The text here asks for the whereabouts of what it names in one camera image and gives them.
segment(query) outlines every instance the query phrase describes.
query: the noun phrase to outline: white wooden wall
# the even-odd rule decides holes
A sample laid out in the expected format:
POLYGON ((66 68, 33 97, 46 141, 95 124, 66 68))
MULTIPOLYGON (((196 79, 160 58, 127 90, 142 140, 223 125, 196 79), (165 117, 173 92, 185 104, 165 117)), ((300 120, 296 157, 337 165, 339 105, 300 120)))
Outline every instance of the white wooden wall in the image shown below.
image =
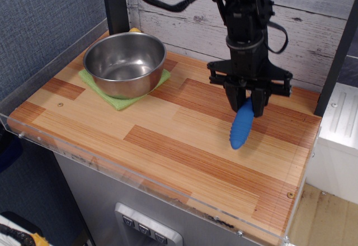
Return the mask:
MULTIPOLYGON (((182 0, 162 0, 175 4, 182 0)), ((294 86, 320 92, 331 67, 354 0, 273 0, 273 22, 284 26, 289 45, 275 65, 291 71, 294 86)), ((169 51, 204 61, 229 59, 229 49, 216 3, 197 0, 181 13, 167 12, 141 0, 127 0, 131 27, 161 39, 169 51)), ((278 49, 284 36, 269 29, 269 43, 278 49)))

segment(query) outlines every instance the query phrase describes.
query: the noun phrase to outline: wooden tabletop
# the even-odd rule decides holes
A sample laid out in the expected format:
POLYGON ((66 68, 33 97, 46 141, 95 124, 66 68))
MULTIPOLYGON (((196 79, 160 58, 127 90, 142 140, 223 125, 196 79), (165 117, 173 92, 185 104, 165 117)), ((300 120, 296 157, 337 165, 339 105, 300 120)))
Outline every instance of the wooden tabletop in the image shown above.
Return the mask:
POLYGON ((81 81, 83 56, 10 115, 14 131, 278 244, 321 121, 313 115, 319 94, 294 88, 290 98, 271 96, 244 146, 233 150, 235 112, 222 86, 209 83, 206 63, 168 52, 170 79, 116 111, 81 81))

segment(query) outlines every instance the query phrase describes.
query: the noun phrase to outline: black cable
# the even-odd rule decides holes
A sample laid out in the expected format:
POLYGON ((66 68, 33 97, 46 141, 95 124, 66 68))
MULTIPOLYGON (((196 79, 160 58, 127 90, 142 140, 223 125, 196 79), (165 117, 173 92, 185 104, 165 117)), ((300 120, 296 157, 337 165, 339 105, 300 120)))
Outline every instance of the black cable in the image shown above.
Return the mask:
POLYGON ((36 243, 32 236, 28 235, 25 232, 9 228, 6 225, 0 224, 0 233, 6 236, 10 236, 11 238, 19 242, 21 246, 36 246, 36 243))
POLYGON ((147 4, 151 4, 152 6, 156 6, 159 8, 162 8, 167 11, 171 12, 182 12, 185 8, 187 8, 188 5, 190 5, 192 2, 196 0, 184 0, 180 3, 177 3, 175 5, 166 4, 159 0, 143 0, 147 4))
POLYGON ((270 52, 275 53, 275 54, 280 54, 280 53, 284 52, 284 50, 286 49, 286 47, 287 47, 287 45, 288 45, 288 43, 289 43, 289 35, 287 34, 286 29, 283 28, 281 25, 278 25, 278 24, 276 24, 276 23, 274 23, 274 22, 272 22, 272 21, 269 21, 269 22, 267 23, 267 25, 270 26, 270 27, 272 27, 272 28, 275 28, 275 29, 277 29, 277 30, 282 31, 282 32, 285 34, 285 36, 286 36, 286 41, 285 41, 285 44, 282 46, 282 48, 281 48, 280 50, 278 50, 278 51, 273 51, 273 50, 269 47, 269 45, 268 45, 268 43, 267 43, 267 40, 265 40, 265 42, 264 42, 265 47, 266 47, 270 52))

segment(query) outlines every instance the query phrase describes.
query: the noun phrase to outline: bowl rim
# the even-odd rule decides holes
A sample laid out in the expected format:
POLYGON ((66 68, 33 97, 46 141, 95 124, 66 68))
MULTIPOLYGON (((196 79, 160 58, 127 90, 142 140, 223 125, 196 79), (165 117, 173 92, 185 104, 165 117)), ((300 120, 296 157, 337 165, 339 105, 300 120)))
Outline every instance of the bowl rim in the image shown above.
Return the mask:
POLYGON ((143 32, 120 32, 120 33, 118 33, 118 34, 113 34, 113 35, 107 36, 107 37, 105 37, 105 38, 103 38, 103 39, 101 39, 101 40, 95 42, 94 44, 92 44, 92 45, 87 49, 86 53, 85 53, 84 56, 83 56, 83 66, 84 66, 85 70, 86 70, 91 76, 96 77, 96 78, 98 78, 98 79, 100 79, 100 80, 102 80, 102 81, 127 82, 127 81, 134 81, 134 80, 143 78, 143 77, 148 76, 148 75, 150 75, 151 73, 155 72, 157 69, 159 69, 159 68, 163 65, 164 61, 166 60, 166 57, 167 57, 167 49, 166 49, 166 46, 164 45, 163 42, 160 41, 159 38, 157 38, 157 37, 155 37, 155 36, 153 36, 153 35, 150 35, 150 34, 145 34, 145 33, 143 33, 143 32), (155 68, 153 68, 153 69, 152 69, 150 72, 148 72, 148 73, 145 73, 145 74, 143 74, 143 75, 141 75, 141 76, 139 76, 139 77, 128 78, 128 79, 121 79, 121 80, 102 78, 102 77, 99 77, 99 76, 93 74, 90 70, 88 70, 85 61, 86 61, 86 59, 87 59, 87 57, 88 57, 88 54, 89 54, 96 46, 98 46, 98 45, 99 45, 100 43, 102 43, 102 42, 105 42, 105 41, 108 40, 108 39, 112 39, 112 38, 115 38, 115 37, 117 37, 117 36, 125 36, 125 35, 145 35, 145 36, 148 36, 148 37, 150 37, 150 38, 152 38, 152 39, 155 39, 155 41, 159 42, 159 43, 163 46, 163 48, 164 48, 164 56, 163 56, 162 61, 161 61, 155 68))

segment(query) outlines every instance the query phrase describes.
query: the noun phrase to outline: control panel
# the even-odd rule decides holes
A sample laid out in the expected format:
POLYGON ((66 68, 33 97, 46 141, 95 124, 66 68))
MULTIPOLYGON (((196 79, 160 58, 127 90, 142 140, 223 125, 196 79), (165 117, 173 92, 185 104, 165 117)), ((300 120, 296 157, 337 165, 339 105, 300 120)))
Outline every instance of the control panel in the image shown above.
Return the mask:
POLYGON ((127 228, 135 229, 143 235, 156 240, 160 245, 183 246, 183 238, 178 232, 122 203, 118 202, 116 204, 115 215, 120 227, 126 226, 127 228))

